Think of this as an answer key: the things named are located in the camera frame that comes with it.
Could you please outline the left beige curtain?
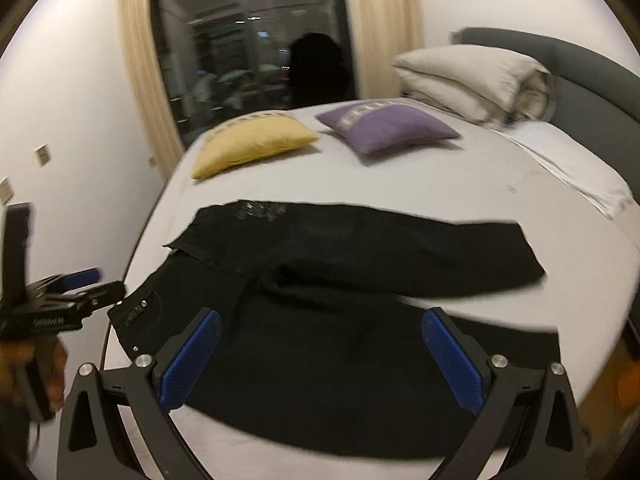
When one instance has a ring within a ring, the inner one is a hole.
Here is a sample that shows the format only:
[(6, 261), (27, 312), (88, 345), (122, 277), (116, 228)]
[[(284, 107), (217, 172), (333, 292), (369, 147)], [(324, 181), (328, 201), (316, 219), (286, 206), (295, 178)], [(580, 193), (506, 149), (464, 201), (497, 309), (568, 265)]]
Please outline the left beige curtain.
[(165, 180), (184, 154), (158, 62), (151, 0), (118, 0), (125, 63), (146, 140)]

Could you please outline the yellow cushion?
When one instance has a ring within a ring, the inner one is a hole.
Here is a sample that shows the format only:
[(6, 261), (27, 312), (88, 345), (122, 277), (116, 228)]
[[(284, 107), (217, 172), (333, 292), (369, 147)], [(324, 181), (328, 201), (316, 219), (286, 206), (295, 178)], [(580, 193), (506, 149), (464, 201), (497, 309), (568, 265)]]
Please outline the yellow cushion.
[(318, 133), (284, 110), (235, 117), (204, 134), (191, 178), (206, 180), (224, 170), (304, 148)]

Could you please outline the black pants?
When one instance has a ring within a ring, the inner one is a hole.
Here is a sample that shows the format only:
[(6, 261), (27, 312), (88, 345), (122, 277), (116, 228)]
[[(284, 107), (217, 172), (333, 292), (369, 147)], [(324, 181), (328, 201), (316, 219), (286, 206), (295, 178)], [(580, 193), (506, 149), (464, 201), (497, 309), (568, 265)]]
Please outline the black pants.
[(544, 277), (516, 223), (350, 205), (210, 206), (169, 249), (108, 314), (128, 356), (215, 310), (221, 340), (191, 408), (264, 439), (386, 460), (445, 455), (473, 421), (425, 347), (414, 300)]

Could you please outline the wall switch plate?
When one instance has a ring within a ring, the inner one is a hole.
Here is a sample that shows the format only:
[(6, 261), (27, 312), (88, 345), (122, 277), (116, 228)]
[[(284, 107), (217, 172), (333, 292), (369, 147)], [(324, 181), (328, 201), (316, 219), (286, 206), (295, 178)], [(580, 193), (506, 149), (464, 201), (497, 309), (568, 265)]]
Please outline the wall switch plate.
[(3, 206), (6, 206), (13, 198), (14, 191), (9, 178), (4, 178), (0, 181), (0, 202)]

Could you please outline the black chair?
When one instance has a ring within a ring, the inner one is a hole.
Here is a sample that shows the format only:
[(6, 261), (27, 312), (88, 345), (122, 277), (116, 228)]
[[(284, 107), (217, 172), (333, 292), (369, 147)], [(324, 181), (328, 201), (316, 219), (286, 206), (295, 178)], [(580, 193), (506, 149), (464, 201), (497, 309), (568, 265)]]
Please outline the black chair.
[(307, 32), (290, 45), (288, 93), (292, 108), (356, 98), (354, 77), (344, 49), (330, 36)]

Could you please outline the dark window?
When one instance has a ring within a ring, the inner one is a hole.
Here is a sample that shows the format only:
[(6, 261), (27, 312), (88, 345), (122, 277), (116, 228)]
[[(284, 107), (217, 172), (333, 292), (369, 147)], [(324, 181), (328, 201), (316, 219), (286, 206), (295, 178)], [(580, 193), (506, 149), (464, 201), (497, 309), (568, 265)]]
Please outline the dark window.
[(292, 110), (290, 45), (330, 36), (352, 69), (345, 0), (151, 0), (152, 27), (182, 144), (258, 110)]

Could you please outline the purple cushion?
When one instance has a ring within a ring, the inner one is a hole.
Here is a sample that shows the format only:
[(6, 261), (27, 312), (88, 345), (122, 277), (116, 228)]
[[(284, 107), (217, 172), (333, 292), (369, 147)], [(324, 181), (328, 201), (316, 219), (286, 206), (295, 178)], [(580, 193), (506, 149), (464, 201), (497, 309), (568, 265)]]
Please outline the purple cushion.
[(318, 114), (316, 119), (337, 133), (361, 156), (460, 138), (460, 133), (446, 122), (398, 101), (364, 101), (345, 105)]

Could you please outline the beige curtain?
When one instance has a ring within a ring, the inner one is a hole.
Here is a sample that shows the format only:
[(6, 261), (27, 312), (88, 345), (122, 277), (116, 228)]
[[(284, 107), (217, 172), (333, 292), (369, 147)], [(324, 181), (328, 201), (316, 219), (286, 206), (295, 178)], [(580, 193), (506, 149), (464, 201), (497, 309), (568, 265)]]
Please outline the beige curtain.
[(146, 140), (165, 180), (184, 154), (158, 62), (151, 0), (118, 0), (125, 63)]
[(358, 96), (399, 96), (392, 62), (424, 45), (420, 0), (346, 0), (346, 6)]

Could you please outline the right beige curtain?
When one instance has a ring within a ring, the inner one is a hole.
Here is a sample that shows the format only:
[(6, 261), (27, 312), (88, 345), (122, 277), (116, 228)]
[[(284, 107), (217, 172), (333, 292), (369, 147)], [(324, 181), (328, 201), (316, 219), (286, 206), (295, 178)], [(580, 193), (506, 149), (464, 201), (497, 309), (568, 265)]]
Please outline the right beige curtain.
[(399, 96), (392, 62), (424, 45), (420, 0), (346, 0), (346, 6), (358, 96)]

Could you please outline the white bed mattress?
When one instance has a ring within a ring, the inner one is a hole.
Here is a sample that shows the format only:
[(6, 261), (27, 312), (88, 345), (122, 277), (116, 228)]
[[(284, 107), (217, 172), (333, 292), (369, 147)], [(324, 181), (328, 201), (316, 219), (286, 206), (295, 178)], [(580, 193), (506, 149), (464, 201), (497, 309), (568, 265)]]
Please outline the white bed mattress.
[(606, 216), (490, 130), (360, 162), (312, 148), (201, 183), (190, 151), (111, 312), (108, 360), (204, 308), (222, 338), (175, 421), (217, 479), (419, 479), (461, 439), (421, 338), (448, 310), (490, 352), (594, 385), (639, 281), (639, 207)]

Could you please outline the wall socket plate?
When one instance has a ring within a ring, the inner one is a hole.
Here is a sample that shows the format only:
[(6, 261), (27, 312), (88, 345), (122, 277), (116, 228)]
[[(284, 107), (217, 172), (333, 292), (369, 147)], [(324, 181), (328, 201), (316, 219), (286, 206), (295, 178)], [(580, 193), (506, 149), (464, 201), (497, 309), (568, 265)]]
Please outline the wall socket plate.
[(51, 160), (51, 153), (47, 144), (40, 145), (40, 147), (36, 149), (36, 155), (41, 166), (46, 166)]

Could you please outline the grey headboard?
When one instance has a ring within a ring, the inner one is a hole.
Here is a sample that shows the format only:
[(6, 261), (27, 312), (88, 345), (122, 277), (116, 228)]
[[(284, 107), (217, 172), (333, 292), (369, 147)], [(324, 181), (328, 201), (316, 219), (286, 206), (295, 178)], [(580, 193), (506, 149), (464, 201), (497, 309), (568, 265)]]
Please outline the grey headboard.
[(465, 27), (455, 44), (499, 47), (527, 54), (555, 78), (552, 124), (598, 155), (639, 155), (639, 77), (577, 44), (517, 30)]

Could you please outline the white pillow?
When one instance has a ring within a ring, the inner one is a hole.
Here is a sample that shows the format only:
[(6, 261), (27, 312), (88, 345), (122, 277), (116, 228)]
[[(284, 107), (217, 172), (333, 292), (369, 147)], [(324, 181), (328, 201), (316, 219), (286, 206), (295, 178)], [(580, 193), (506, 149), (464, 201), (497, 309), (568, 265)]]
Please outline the white pillow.
[(580, 194), (610, 220), (634, 202), (629, 184), (611, 166), (550, 122), (516, 122), (498, 131)]

